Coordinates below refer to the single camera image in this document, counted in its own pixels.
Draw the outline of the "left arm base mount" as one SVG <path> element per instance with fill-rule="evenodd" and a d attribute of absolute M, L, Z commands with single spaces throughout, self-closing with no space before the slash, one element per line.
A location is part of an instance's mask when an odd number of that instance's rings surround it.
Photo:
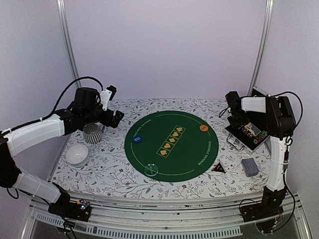
<path fill-rule="evenodd" d="M 92 208 L 86 201 L 71 202 L 70 198 L 59 198 L 55 203 L 51 203 L 48 212 L 63 219 L 74 219 L 88 222 Z"/>

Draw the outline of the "orange big blind button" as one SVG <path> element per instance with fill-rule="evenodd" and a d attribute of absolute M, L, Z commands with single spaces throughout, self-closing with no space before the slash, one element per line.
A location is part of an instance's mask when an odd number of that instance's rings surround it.
<path fill-rule="evenodd" d="M 209 127 L 207 125 L 201 125 L 199 127 L 199 129 L 202 131 L 202 132 L 207 132 L 209 130 Z"/>

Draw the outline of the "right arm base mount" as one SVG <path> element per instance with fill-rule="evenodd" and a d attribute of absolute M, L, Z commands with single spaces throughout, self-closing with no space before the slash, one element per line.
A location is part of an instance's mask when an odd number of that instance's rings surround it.
<path fill-rule="evenodd" d="M 239 204 L 239 212 L 245 223 L 261 220 L 255 224 L 257 230 L 262 234 L 272 234 L 277 228 L 284 210 L 282 206 L 267 209 L 252 199 L 244 199 Z"/>

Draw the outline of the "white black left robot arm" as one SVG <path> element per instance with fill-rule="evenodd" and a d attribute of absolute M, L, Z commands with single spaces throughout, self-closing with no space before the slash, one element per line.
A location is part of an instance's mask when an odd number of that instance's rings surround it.
<path fill-rule="evenodd" d="M 49 139 L 66 136 L 93 123 L 116 128 L 124 114 L 108 109 L 108 102 L 116 93 L 110 85 L 98 91 L 81 87 L 65 109 L 54 107 L 45 117 L 8 128 L 0 133 L 0 186 L 37 196 L 49 204 L 49 212 L 61 217 L 85 210 L 81 203 L 72 203 L 70 195 L 59 185 L 46 182 L 19 169 L 14 157 Z"/>

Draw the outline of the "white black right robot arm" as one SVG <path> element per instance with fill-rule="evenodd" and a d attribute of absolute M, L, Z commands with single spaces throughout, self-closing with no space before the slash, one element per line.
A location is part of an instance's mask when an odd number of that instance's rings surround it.
<path fill-rule="evenodd" d="M 288 92 L 266 96 L 243 96 L 236 91 L 225 98 L 230 111 L 226 127 L 227 137 L 252 153 L 266 139 L 271 143 L 271 164 L 268 181 L 263 189 L 262 201 L 244 207 L 246 213 L 259 213 L 262 217 L 282 211 L 281 203 L 288 189 L 286 170 L 289 164 L 289 147 L 295 128 L 300 123 L 295 119 Z"/>

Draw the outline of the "clear round dealer button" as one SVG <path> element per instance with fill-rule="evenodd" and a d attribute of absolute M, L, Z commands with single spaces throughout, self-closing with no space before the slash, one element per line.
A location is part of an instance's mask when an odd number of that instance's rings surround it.
<path fill-rule="evenodd" d="M 144 167 L 144 173 L 148 177 L 154 177 L 158 174 L 159 168 L 156 164 L 149 163 Z"/>

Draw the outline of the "blue small blind button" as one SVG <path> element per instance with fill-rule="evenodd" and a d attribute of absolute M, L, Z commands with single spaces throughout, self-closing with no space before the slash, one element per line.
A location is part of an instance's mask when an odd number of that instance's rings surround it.
<path fill-rule="evenodd" d="M 141 136 L 134 136 L 133 137 L 133 143 L 141 143 L 143 138 Z"/>

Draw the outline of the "black red triangular card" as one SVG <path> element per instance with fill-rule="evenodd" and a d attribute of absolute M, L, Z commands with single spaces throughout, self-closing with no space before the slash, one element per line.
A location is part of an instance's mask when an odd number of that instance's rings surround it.
<path fill-rule="evenodd" d="M 213 172 L 220 172 L 220 173 L 226 173 L 226 171 L 225 171 L 225 169 L 224 169 L 224 167 L 223 167 L 223 165 L 222 165 L 222 163 L 221 162 L 218 162 L 212 169 L 211 169 L 211 171 L 213 171 Z"/>

